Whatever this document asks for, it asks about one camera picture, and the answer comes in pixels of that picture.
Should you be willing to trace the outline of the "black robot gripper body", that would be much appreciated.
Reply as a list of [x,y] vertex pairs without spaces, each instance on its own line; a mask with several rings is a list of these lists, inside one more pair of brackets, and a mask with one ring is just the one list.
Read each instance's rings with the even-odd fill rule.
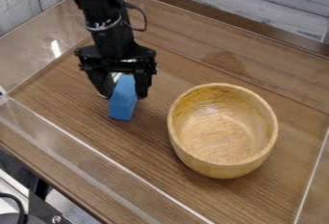
[[93,44],[74,51],[81,70],[156,73],[156,53],[136,43],[129,28],[119,25],[108,30],[92,32],[91,35]]

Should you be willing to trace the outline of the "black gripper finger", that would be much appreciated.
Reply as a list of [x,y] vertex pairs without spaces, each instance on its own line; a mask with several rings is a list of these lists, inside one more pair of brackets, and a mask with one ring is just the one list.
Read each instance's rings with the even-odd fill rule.
[[151,86],[151,74],[144,70],[137,70],[133,73],[135,78],[135,90],[139,99],[148,97],[148,88]]
[[87,77],[95,86],[99,95],[103,98],[109,98],[115,89],[112,73],[104,70],[87,71]]

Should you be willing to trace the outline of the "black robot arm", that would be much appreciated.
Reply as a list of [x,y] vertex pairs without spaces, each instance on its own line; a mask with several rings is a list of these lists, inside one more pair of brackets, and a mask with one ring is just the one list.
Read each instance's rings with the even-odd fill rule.
[[147,29],[145,13],[125,0],[73,1],[93,40],[92,45],[74,50],[80,70],[105,99],[115,91],[113,73],[129,74],[136,96],[144,99],[156,74],[156,53],[135,41],[133,31]]

